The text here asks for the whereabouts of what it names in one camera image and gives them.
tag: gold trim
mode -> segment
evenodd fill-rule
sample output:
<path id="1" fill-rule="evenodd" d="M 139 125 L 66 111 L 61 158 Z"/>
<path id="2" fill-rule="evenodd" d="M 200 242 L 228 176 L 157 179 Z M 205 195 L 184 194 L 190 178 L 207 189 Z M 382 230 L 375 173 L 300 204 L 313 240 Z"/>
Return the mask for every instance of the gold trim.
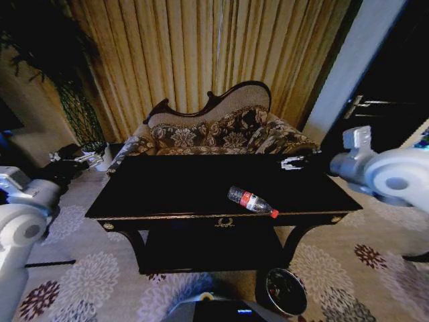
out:
<path id="1" fill-rule="evenodd" d="M 104 223 L 103 227 L 107 230 L 112 230 L 113 228 L 115 228 L 115 226 L 112 225 L 111 223 Z"/>
<path id="2" fill-rule="evenodd" d="M 293 213 L 280 213 L 279 215 L 332 215 L 336 213 L 350 213 L 352 210 L 337 210 L 337 211 L 307 211 L 307 212 L 293 212 Z M 218 214 L 212 214 L 212 215 L 171 215 L 168 213 L 160 214 L 156 216 L 149 216 L 149 217 L 105 217 L 105 218 L 98 218 L 98 217 L 89 217 L 91 219 L 95 220 L 150 220 L 150 219 L 194 219 L 194 218 L 221 218 L 221 217 L 265 217 L 268 216 L 266 213 L 238 213 L 235 215 L 229 214 L 229 215 L 218 215 Z"/>
<path id="3" fill-rule="evenodd" d="M 334 216 L 334 217 L 332 217 L 330 222 L 331 223 L 338 223 L 341 219 L 342 219 L 342 217 L 340 217 L 340 216 Z"/>
<path id="4" fill-rule="evenodd" d="M 233 224 L 234 219 L 232 219 L 231 217 L 228 218 L 228 222 L 227 223 L 223 223 L 222 222 L 223 218 L 219 218 L 219 220 L 217 221 L 217 224 L 214 225 L 215 227 L 220 227 L 220 228 L 228 228 L 228 227 L 234 227 L 235 225 Z"/>

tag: red bottle cap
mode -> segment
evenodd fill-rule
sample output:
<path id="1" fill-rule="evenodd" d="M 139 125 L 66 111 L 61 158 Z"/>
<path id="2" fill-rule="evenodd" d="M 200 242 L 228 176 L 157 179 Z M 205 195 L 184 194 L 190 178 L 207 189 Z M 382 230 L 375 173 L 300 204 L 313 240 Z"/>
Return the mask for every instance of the red bottle cap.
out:
<path id="1" fill-rule="evenodd" d="M 273 217 L 274 219 L 275 218 L 277 218 L 277 216 L 279 215 L 279 211 L 278 210 L 275 210 L 275 209 L 273 209 L 273 211 L 271 212 L 271 217 Z"/>

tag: black table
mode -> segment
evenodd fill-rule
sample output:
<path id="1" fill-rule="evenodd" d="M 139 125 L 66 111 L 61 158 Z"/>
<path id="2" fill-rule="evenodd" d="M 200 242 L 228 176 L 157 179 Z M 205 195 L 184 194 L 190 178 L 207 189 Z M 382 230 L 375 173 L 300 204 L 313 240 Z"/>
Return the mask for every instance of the black table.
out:
<path id="1" fill-rule="evenodd" d="M 361 207 L 319 171 L 282 170 L 284 158 L 130 156 L 86 217 L 128 238 L 141 274 L 287 268 L 307 231 Z M 228 200 L 233 185 L 265 199 L 278 218 Z M 295 228 L 282 247 L 273 227 L 285 225 Z"/>

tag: patterned rug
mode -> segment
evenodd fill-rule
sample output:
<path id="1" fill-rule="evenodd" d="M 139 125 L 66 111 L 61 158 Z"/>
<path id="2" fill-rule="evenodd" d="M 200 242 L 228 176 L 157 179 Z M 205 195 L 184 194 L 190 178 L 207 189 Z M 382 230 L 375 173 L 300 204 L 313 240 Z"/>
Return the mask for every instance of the patterned rug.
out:
<path id="1" fill-rule="evenodd" d="M 84 218 L 105 183 L 89 170 L 62 196 L 29 262 L 77 262 L 30 268 L 14 321 L 160 321 L 182 299 L 213 289 L 255 300 L 253 271 L 139 275 L 129 242 Z M 429 321 L 429 264 L 401 257 L 429 250 L 429 215 L 346 190 L 364 210 L 303 238 L 290 269 L 306 285 L 308 308 L 291 321 Z M 284 242 L 290 228 L 276 231 Z"/>

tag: red label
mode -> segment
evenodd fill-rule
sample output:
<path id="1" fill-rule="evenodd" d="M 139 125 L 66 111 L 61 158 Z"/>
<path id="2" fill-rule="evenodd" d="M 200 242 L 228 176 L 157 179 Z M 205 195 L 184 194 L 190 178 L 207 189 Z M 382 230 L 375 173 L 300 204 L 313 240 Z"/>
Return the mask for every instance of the red label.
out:
<path id="1" fill-rule="evenodd" d="M 246 206 L 247 206 L 247 203 L 248 203 L 248 202 L 249 202 L 249 200 L 250 200 L 250 197 L 252 197 L 252 194 L 251 194 L 251 193 L 248 193 L 247 191 L 245 191 L 245 192 L 243 193 L 243 196 L 241 197 L 240 205 L 242 205 L 243 207 L 246 207 Z"/>

